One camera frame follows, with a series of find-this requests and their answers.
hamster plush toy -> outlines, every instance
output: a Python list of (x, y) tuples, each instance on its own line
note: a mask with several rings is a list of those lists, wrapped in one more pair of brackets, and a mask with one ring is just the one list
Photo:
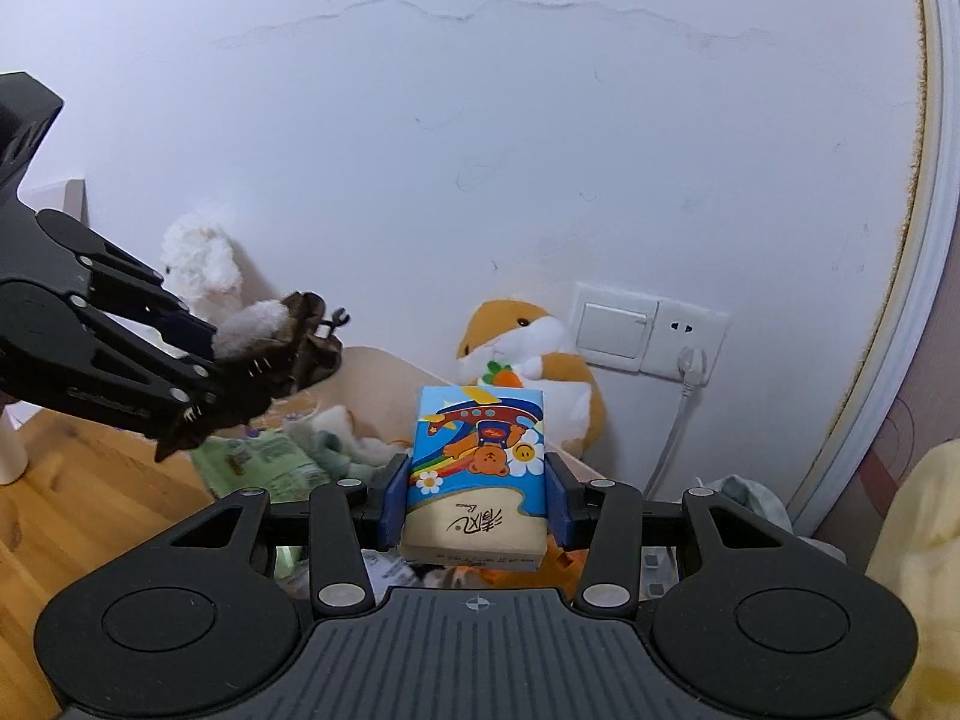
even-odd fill
[(488, 300), (457, 349), (460, 384), (525, 386), (544, 393), (546, 440), (579, 457), (603, 431), (607, 410), (563, 322), (520, 300)]
[(243, 277), (220, 225), (206, 215), (178, 218), (163, 235), (163, 287), (184, 300), (195, 317), (219, 326), (243, 303)]

white power cord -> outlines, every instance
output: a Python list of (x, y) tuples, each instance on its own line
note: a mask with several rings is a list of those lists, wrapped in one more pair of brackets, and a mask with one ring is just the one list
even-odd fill
[(666, 466), (669, 464), (677, 446), (680, 431), (690, 415), (693, 404), (692, 396), (704, 383), (704, 375), (707, 374), (707, 353), (699, 346), (687, 346), (683, 348), (680, 357), (677, 358), (677, 367), (683, 373), (683, 394), (680, 396), (680, 407), (677, 409), (670, 434), (666, 437), (664, 451), (661, 452), (661, 456), (656, 461), (654, 472), (650, 475), (650, 479), (643, 490), (643, 497), (647, 499), (656, 490), (656, 486), (664, 475)]

crosshair symbol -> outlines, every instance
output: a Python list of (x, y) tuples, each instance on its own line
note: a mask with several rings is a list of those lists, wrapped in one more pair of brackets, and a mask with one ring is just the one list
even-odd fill
[(474, 595), (472, 598), (467, 600), (466, 603), (464, 603), (465, 607), (471, 611), (475, 611), (478, 614), (482, 611), (486, 611), (488, 608), (491, 608), (492, 605), (493, 604), (482, 595)]

electrical outlet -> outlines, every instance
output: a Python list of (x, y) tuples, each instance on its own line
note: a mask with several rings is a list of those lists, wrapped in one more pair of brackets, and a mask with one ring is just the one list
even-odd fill
[(687, 346), (699, 346), (707, 354), (706, 384), (729, 325), (729, 314), (708, 311), (677, 300), (661, 300), (656, 308), (653, 330), (646, 354), (640, 362), (640, 370), (680, 381), (683, 379), (677, 365), (680, 352)]

brown plush toy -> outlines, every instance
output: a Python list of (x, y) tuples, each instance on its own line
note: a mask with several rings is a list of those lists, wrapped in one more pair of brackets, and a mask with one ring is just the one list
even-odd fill
[(568, 329), (520, 300), (488, 300), (457, 349), (460, 384), (524, 386), (544, 393), (546, 440), (579, 457), (603, 432), (607, 410)]

